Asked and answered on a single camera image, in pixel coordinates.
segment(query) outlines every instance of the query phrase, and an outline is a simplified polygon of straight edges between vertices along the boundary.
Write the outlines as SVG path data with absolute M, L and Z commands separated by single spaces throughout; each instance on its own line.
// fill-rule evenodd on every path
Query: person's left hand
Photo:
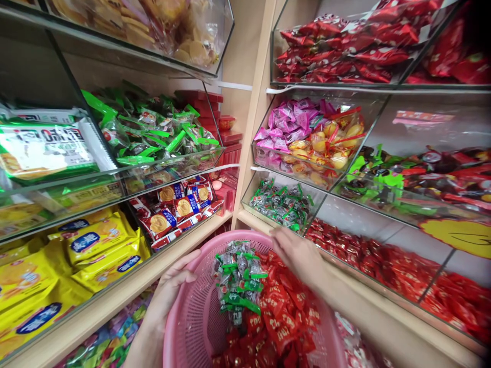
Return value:
M 197 276 L 190 270 L 183 270 L 186 265 L 195 260 L 201 254 L 200 249 L 196 249 L 190 254 L 182 257 L 160 277 L 159 284 L 153 294 L 153 298 L 148 306 L 145 319 L 151 320 L 152 323 L 160 325 L 169 314 L 177 293 L 179 292 L 179 286 L 183 283 L 191 283 L 196 281 Z

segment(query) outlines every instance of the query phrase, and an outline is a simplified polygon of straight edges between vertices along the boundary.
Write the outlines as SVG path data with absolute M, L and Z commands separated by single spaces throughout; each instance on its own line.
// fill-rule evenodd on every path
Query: blue logo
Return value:
M 97 233 L 94 232 L 87 233 L 81 236 L 80 238 L 78 238 L 77 240 L 75 240 L 70 246 L 70 248 L 74 252 L 80 253 L 86 250 L 87 248 L 93 246 L 95 243 L 99 241 L 100 238 L 101 237 L 97 235 Z
M 22 327 L 19 327 L 16 332 L 20 335 L 25 335 L 38 330 L 57 315 L 60 310 L 61 303 L 51 303 L 44 307 L 40 312 L 33 315 Z
M 77 230 L 83 227 L 87 227 L 89 225 L 90 224 L 88 223 L 87 220 L 80 219 L 80 220 L 71 221 L 63 226 L 60 226 L 58 228 L 58 231 Z
M 133 266 L 135 266 L 138 261 L 141 259 L 140 256 L 133 256 L 126 262 L 124 262 L 121 266 L 118 267 L 118 272 L 126 272 Z

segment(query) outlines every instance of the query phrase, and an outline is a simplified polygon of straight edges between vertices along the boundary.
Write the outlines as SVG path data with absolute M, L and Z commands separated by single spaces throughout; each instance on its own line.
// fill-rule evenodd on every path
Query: green snack package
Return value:
M 0 163 L 24 185 L 99 172 L 80 132 L 72 125 L 0 120 Z

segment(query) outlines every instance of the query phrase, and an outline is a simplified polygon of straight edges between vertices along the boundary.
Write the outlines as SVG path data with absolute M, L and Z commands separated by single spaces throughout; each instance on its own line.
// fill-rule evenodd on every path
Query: yellow biscuit package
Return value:
M 63 225 L 54 227 L 52 231 L 55 233 L 48 235 L 48 238 L 52 240 L 56 237 L 60 237 L 61 236 L 60 233 L 78 230 L 93 225 L 95 223 L 101 222 L 106 218 L 111 217 L 113 212 L 114 211 L 112 210 L 111 207 L 107 207 L 99 211 L 93 212 L 91 214 L 85 215 L 83 217 L 80 217 L 78 219 L 72 220 L 70 222 L 64 223 Z
M 135 236 L 126 217 L 121 212 L 115 212 L 101 222 L 71 232 L 51 234 L 48 237 L 63 239 L 70 263 L 76 266 L 79 262 L 95 257 Z
M 6 244 L 5 248 L 0 248 L 0 266 L 12 263 L 21 258 L 27 257 L 39 251 L 44 245 L 40 238 L 34 238 L 27 243 L 13 241 L 18 244 L 17 247 L 10 247 L 10 243 Z
M 77 272 L 72 278 L 91 292 L 98 292 L 150 257 L 144 237 L 117 247 L 104 257 Z
M 59 278 L 49 288 L 2 313 L 0 359 L 58 322 L 91 296 L 74 281 Z
M 59 241 L 0 266 L 0 312 L 48 288 L 60 274 L 70 274 L 70 268 Z

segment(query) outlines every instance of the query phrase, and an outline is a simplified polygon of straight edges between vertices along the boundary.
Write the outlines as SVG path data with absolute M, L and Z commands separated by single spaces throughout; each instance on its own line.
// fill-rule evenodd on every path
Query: shelf edge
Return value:
M 100 297 L 78 312 L 68 316 L 62 323 L 50 329 L 40 338 L 28 343 L 17 356 L 6 359 L 2 368 L 39 367 L 50 368 L 68 355 L 79 344 L 97 331 L 111 317 L 150 286 L 177 259 L 196 248 L 219 226 L 232 217 L 226 212 L 223 217 L 214 215 L 207 223 L 179 240 L 168 250 L 162 251 L 130 274 L 124 281 L 111 287 Z

